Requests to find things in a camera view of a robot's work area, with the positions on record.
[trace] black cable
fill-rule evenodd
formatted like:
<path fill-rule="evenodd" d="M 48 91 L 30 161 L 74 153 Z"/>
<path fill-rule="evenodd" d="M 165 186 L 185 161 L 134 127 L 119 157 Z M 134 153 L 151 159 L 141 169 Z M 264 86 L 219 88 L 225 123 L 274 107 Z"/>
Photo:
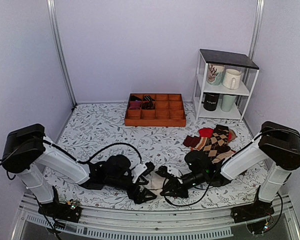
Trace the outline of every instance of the black cable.
<path fill-rule="evenodd" d="M 53 235 L 58 239 L 58 240 L 62 240 L 61 237 L 59 237 L 59 233 L 56 230 L 56 227 L 49 221 L 49 219 L 47 218 L 47 216 L 45 215 L 45 212 L 43 211 L 42 207 L 41 207 L 41 203 L 38 201 L 37 198 L 35 198 L 36 202 L 38 203 L 39 209 L 42 212 L 42 215 L 44 216 L 45 220 L 48 222 L 49 226 L 51 227 L 51 230 L 53 231 Z"/>
<path fill-rule="evenodd" d="M 198 190 L 207 190 L 206 188 L 200 188 L 200 187 L 197 187 L 197 186 L 195 186 L 194 188 L 198 189 Z"/>
<path fill-rule="evenodd" d="M 138 157 L 140 159 L 140 163 L 142 163 L 142 157 L 141 157 L 140 152 L 134 146 L 132 146 L 129 143 L 125 143 L 125 142 L 116 142 L 116 143 L 112 143 L 108 146 L 105 146 L 104 148 L 102 148 L 99 151 L 97 151 L 96 153 L 94 153 L 87 161 L 78 161 L 78 163 L 80 163 L 80 164 L 89 164 L 91 162 L 91 160 L 94 159 L 99 153 L 103 152 L 104 150 L 106 150 L 106 149 L 108 149 L 112 146 L 116 146 L 116 145 L 126 145 L 126 146 L 131 147 L 138 154 Z"/>
<path fill-rule="evenodd" d="M 14 179 L 16 178 L 16 175 L 14 175 L 13 177 L 10 177 L 8 171 L 6 171 L 6 176 L 8 177 L 8 179 L 9 179 L 10 181 L 12 181 L 12 180 L 14 180 Z"/>
<path fill-rule="evenodd" d="M 248 146 L 250 146 L 251 144 L 253 144 L 259 137 L 265 135 L 266 133 L 270 133 L 270 132 L 286 132 L 286 133 L 291 133 L 291 134 L 297 136 L 297 137 L 300 139 L 300 135 L 299 135 L 298 133 L 296 133 L 296 132 L 294 132 L 294 131 L 291 131 L 291 130 L 288 130 L 288 129 L 269 129 L 269 130 L 266 130 L 266 131 L 264 131 L 264 132 L 261 132 L 261 133 L 258 134 L 251 142 L 249 142 L 246 146 L 244 146 L 243 148 L 241 148 L 239 151 L 237 151 L 236 153 L 234 153 L 231 157 L 229 157 L 227 160 L 225 160 L 225 161 L 222 163 L 221 167 L 220 167 L 220 168 L 214 173 L 214 175 L 212 176 L 211 180 L 210 180 L 209 183 L 208 183 L 208 186 L 207 186 L 205 192 L 204 192 L 203 195 L 199 198 L 199 200 L 197 200 L 197 201 L 195 201 L 195 202 L 192 202 L 192 203 L 189 203 L 189 204 L 185 204 L 185 205 L 177 205 L 177 204 L 172 203 L 166 196 L 164 196 L 164 199 L 166 200 L 167 203 L 169 203 L 170 205 L 175 206 L 175 207 L 188 207 L 188 206 L 192 206 L 192 205 L 195 205 L 195 204 L 199 203 L 199 202 L 206 196 L 206 194 L 207 194 L 207 192 L 208 192 L 208 190 L 209 190 L 209 187 L 210 187 L 210 185 L 211 185 L 213 179 L 216 177 L 216 175 L 217 175 L 219 172 L 221 172 L 222 167 L 223 167 L 228 161 L 230 161 L 233 157 L 235 157 L 235 156 L 238 155 L 240 152 L 242 152 L 244 149 L 246 149 Z M 163 186 L 162 186 L 162 188 L 165 186 L 166 180 L 167 180 L 167 179 L 165 179 L 165 180 L 163 181 Z"/>
<path fill-rule="evenodd" d="M 278 219 L 275 221 L 275 223 L 273 225 L 271 225 L 270 227 L 268 227 L 268 229 L 265 229 L 263 227 L 259 231 L 255 232 L 254 235 L 261 235 L 261 234 L 267 233 L 267 232 L 269 232 L 271 229 L 273 229 L 278 224 L 278 222 L 279 222 L 279 220 L 280 220 L 280 218 L 282 216 L 283 209 L 284 209 L 284 201 L 282 199 L 282 196 L 278 192 L 276 194 L 279 196 L 280 201 L 281 201 L 281 209 L 280 209 L 280 213 L 279 213 Z"/>

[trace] mug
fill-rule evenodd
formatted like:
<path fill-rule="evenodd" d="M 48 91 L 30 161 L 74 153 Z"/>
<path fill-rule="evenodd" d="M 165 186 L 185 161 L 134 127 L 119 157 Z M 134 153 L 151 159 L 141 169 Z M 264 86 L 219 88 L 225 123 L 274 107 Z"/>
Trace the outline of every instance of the mug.
<path fill-rule="evenodd" d="M 236 101 L 237 95 L 227 95 L 224 94 L 222 96 L 222 102 L 221 102 L 221 110 L 224 112 L 230 112 L 232 109 L 233 104 Z"/>
<path fill-rule="evenodd" d="M 206 93 L 203 108 L 208 111 L 214 111 L 217 108 L 219 93 Z"/>
<path fill-rule="evenodd" d="M 224 75 L 225 66 L 224 65 L 208 65 L 208 79 L 207 82 L 211 85 L 219 85 L 221 83 L 222 77 Z"/>
<path fill-rule="evenodd" d="M 225 70 L 224 78 L 222 81 L 223 86 L 228 89 L 238 89 L 240 86 L 241 72 L 235 69 Z"/>

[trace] metal frame pole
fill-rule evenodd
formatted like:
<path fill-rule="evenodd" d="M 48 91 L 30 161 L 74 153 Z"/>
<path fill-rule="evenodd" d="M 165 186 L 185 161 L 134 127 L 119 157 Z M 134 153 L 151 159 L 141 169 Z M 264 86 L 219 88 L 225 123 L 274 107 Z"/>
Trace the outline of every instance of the metal frame pole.
<path fill-rule="evenodd" d="M 54 38 L 55 48 L 58 55 L 59 63 L 61 66 L 61 71 L 65 83 L 66 90 L 69 94 L 72 107 L 75 107 L 77 105 L 74 89 L 72 87 L 68 68 L 66 65 L 66 59 L 63 52 L 62 44 L 61 44 L 61 38 L 60 38 L 60 32 L 58 27 L 58 21 L 57 21 L 57 14 L 56 14 L 56 7 L 55 7 L 55 0 L 47 0 L 47 7 L 49 12 L 49 18 L 50 18 L 50 24 L 52 29 L 52 34 Z"/>
<path fill-rule="evenodd" d="M 264 14 L 264 7 L 265 7 L 265 0 L 257 0 L 253 34 L 252 34 L 252 39 L 251 39 L 251 43 L 250 43 L 250 47 L 249 47 L 249 54 L 248 54 L 248 57 L 251 60 L 254 59 L 256 49 L 257 49 L 257 43 L 258 43 L 259 33 L 260 33 L 260 29 L 261 29 L 261 24 L 262 24 L 262 18 L 263 18 L 263 14 Z M 245 85 L 247 85 L 247 83 L 248 83 L 247 82 L 248 77 L 249 77 L 249 69 L 245 69 L 245 71 L 243 73 L 243 77 L 242 77 L 242 82 Z M 239 109 L 241 108 L 242 101 L 243 101 L 242 96 L 240 96 L 238 98 L 238 100 L 236 101 Z"/>

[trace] white mug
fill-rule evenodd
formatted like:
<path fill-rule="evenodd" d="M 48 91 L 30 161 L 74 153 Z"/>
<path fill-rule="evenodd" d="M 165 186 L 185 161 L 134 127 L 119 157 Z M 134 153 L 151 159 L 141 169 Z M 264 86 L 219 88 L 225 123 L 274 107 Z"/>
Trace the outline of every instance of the white mug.
<path fill-rule="evenodd" d="M 241 72 L 235 69 L 225 70 L 224 78 L 222 81 L 223 86 L 228 89 L 238 89 L 240 86 Z"/>

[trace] wooden tray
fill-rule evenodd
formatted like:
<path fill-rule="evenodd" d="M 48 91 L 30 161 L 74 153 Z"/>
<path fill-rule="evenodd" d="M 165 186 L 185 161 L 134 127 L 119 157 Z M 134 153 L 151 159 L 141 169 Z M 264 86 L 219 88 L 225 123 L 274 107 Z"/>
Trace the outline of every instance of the wooden tray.
<path fill-rule="evenodd" d="M 187 120 L 181 94 L 151 94 L 131 93 L 140 99 L 150 95 L 155 101 L 155 109 L 129 109 L 126 108 L 124 124 L 126 126 L 141 127 L 185 127 Z"/>

